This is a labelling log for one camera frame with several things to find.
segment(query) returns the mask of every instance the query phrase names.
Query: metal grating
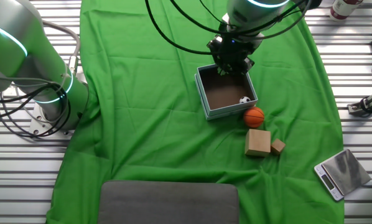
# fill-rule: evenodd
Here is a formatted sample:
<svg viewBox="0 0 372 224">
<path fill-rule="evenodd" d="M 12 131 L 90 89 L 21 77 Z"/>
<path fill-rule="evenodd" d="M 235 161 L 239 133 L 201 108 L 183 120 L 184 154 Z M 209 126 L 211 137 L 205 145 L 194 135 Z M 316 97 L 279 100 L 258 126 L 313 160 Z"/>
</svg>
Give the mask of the metal grating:
<svg viewBox="0 0 372 224">
<path fill-rule="evenodd" d="M 79 33 L 81 1 L 32 1 L 43 19 Z M 333 0 L 323 0 L 320 9 L 309 11 L 305 20 L 317 43 L 342 119 L 345 147 L 372 178 L 372 117 L 348 114 L 347 104 L 372 94 L 372 0 L 365 0 L 345 22 L 328 17 Z M 75 41 L 60 31 L 46 28 L 49 40 L 67 62 Z M 28 128 L 25 111 L 14 115 Z M 45 223 L 53 185 L 68 141 L 38 144 L 9 133 L 0 123 L 0 223 Z M 345 199 L 345 223 L 372 223 L 372 181 Z"/>
</svg>

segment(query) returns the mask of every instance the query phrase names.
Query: wooden block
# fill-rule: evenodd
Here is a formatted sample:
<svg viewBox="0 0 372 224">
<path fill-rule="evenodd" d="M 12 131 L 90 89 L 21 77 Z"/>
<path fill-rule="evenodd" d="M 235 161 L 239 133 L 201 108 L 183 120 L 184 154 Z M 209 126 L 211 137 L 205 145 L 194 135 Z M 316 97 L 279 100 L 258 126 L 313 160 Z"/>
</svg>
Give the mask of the wooden block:
<svg viewBox="0 0 372 224">
<path fill-rule="evenodd" d="M 271 152 L 271 132 L 250 129 L 246 136 L 247 156 L 266 157 Z"/>
<path fill-rule="evenodd" d="M 283 151 L 286 144 L 284 142 L 276 139 L 274 140 L 273 144 L 271 145 L 271 151 L 275 155 L 280 155 L 280 153 Z"/>
</svg>

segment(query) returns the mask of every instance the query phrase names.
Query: silver scale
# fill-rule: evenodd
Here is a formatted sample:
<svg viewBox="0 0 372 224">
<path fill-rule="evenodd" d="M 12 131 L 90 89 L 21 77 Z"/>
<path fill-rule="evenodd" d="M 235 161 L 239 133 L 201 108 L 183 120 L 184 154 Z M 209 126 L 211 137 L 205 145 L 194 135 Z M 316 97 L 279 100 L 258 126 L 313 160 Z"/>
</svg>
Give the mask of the silver scale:
<svg viewBox="0 0 372 224">
<path fill-rule="evenodd" d="M 349 149 L 315 166 L 315 171 L 336 201 L 371 180 Z"/>
</svg>

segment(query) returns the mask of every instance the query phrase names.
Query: green cloth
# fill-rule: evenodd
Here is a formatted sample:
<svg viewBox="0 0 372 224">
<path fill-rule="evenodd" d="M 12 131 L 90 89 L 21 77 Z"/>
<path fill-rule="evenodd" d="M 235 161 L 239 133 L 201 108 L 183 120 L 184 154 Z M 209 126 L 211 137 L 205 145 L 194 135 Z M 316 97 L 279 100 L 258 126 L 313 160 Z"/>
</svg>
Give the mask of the green cloth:
<svg viewBox="0 0 372 224">
<path fill-rule="evenodd" d="M 168 0 L 150 0 L 164 32 L 195 50 L 214 35 Z M 197 0 L 178 0 L 193 18 L 218 26 Z M 225 0 L 205 0 L 219 17 Z M 300 13 L 287 17 L 273 34 Z M 252 55 L 249 72 L 266 115 L 260 129 L 287 146 L 280 156 L 246 157 L 242 115 L 206 121 L 197 67 L 210 56 L 175 49 L 153 27 L 143 0 L 83 0 L 81 59 L 90 99 L 66 151 L 48 223 L 96 223 L 107 180 L 227 183 L 237 187 L 240 223 L 343 223 L 314 166 L 343 149 L 334 96 L 305 22 Z"/>
</svg>

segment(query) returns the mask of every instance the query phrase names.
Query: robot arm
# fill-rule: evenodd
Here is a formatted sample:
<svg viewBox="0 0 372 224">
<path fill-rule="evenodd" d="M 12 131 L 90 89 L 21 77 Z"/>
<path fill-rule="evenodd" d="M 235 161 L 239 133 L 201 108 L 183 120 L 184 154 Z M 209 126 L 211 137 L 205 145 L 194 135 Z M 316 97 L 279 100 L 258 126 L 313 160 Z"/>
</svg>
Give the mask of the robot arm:
<svg viewBox="0 0 372 224">
<path fill-rule="evenodd" d="M 28 0 L 0 0 L 0 91 L 11 82 L 24 93 L 36 91 L 41 82 L 58 83 L 67 92 L 71 105 L 70 119 L 64 129 L 74 129 L 88 100 L 88 87 L 78 81 L 50 44 L 42 19 Z M 62 103 L 55 90 L 33 98 L 47 121 L 62 115 Z"/>
<path fill-rule="evenodd" d="M 262 31 L 271 28 L 290 0 L 229 0 L 228 13 L 223 16 L 219 31 L 228 32 L 217 35 L 208 43 L 214 54 L 213 59 L 219 67 L 219 74 L 245 74 L 254 62 L 248 58 L 259 47 L 265 36 Z M 318 6 L 321 0 L 308 2 L 306 12 L 312 5 Z"/>
</svg>

